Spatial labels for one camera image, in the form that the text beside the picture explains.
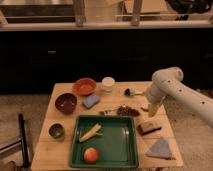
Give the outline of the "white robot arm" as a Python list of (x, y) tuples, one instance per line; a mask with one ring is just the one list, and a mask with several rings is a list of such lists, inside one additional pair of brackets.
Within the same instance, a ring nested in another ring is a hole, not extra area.
[(155, 71), (145, 97), (151, 104), (159, 104), (166, 95), (172, 96), (213, 128), (213, 99), (184, 85), (183, 78), (183, 71), (179, 67)]

